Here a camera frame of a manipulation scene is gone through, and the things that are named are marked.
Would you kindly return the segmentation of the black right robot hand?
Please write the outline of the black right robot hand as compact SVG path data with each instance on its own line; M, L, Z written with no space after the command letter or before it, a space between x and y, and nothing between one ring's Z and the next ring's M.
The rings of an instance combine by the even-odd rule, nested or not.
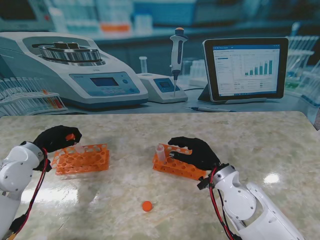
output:
M203 171L211 171L218 167L221 162L211 147L199 138L189 138L184 136L173 137L168 143L171 146L179 148L187 148L191 150L191 154L183 154L172 151L169 155L171 158L195 166Z

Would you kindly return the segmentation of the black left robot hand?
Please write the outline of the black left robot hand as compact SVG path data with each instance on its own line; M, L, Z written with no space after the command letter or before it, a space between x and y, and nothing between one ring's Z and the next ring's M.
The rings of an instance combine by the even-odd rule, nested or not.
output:
M52 153L79 143L81 138L82 134L77 127L58 125L43 131L32 143Z

